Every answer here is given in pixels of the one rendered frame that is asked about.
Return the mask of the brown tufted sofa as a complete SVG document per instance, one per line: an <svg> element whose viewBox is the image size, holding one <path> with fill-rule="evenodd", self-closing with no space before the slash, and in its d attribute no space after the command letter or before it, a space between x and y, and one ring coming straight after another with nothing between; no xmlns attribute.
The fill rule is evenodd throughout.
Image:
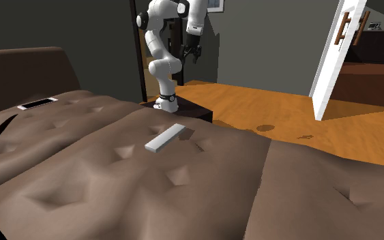
<svg viewBox="0 0 384 240"><path fill-rule="evenodd" d="M0 50L0 240L384 240L384 166L149 110L61 48Z"/></svg>

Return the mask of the dark wooden cabinet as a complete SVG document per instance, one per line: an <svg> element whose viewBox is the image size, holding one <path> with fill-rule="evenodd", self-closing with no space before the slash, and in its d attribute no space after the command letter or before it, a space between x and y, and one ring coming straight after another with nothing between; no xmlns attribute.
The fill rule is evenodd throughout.
<svg viewBox="0 0 384 240"><path fill-rule="evenodd" d="M350 46L331 99L384 106L384 31L363 31Z"/></svg>

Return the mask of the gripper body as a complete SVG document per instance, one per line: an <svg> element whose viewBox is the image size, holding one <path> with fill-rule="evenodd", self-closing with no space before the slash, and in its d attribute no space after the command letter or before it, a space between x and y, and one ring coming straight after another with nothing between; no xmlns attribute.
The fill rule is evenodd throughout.
<svg viewBox="0 0 384 240"><path fill-rule="evenodd" d="M193 54L194 50L200 49L202 50L202 47L199 45L200 42L200 36L199 35L193 35L193 34L187 34L186 36L186 43L181 45L181 50L187 51L187 56L190 54Z"/></svg>

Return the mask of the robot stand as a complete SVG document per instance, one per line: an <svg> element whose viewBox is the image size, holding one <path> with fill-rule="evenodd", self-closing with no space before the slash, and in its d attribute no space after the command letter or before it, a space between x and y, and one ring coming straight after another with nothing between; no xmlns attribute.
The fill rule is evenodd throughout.
<svg viewBox="0 0 384 240"><path fill-rule="evenodd" d="M178 105L175 112L167 112L165 109L172 110L174 104ZM152 117L162 117L167 119L175 119L176 117L189 117L202 119L203 121L213 121L213 111L194 102L179 96L164 95L162 99L158 98L152 102L146 102L142 106L150 108L149 113Z"/></svg>

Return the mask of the dark wooden doorway frame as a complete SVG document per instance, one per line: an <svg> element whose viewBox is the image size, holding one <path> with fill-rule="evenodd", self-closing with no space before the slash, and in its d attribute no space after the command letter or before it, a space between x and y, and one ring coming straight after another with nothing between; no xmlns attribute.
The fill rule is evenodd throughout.
<svg viewBox="0 0 384 240"><path fill-rule="evenodd" d="M145 86L145 76L143 71L143 57L141 52L141 42L139 37L139 30L136 25L136 4L135 0L129 0L130 4L130 13L131 13L131 20L132 20L132 29L133 29L133 36L134 36L134 43L135 43L135 53L136 53L136 60L138 64L138 75L140 80L140 87L141 87L141 100L142 102L147 102L147 91Z"/></svg>

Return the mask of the framed wall picture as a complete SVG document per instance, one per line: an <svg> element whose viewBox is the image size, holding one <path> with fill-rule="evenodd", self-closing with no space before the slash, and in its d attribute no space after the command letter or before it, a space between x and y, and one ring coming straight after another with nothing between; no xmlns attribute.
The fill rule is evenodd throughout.
<svg viewBox="0 0 384 240"><path fill-rule="evenodd" d="M224 11L225 0L208 0L207 11L209 13L219 13Z"/></svg>

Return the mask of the white-framed black phone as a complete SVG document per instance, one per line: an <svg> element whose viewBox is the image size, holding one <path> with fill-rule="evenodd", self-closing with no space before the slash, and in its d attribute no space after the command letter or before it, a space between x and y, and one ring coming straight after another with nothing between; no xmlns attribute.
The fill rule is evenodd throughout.
<svg viewBox="0 0 384 240"><path fill-rule="evenodd" d="M38 107L38 106L43 106L45 104L50 104L50 103L57 102L57 101L58 101L58 99L56 99L54 97L48 97L48 98L44 98L44 99L41 99L41 100L36 100L34 102L29 102L29 103L26 103L26 104L18 105L17 108L21 109L21 110L28 110L28 109L31 109L31 108L35 108L35 107Z"/></svg>

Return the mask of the grey flat remote control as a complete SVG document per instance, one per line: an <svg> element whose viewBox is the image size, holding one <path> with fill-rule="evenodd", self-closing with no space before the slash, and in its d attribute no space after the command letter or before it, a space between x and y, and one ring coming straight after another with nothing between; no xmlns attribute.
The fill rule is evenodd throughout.
<svg viewBox="0 0 384 240"><path fill-rule="evenodd" d="M185 129L186 126L176 123L145 144L145 149L153 153L158 153Z"/></svg>

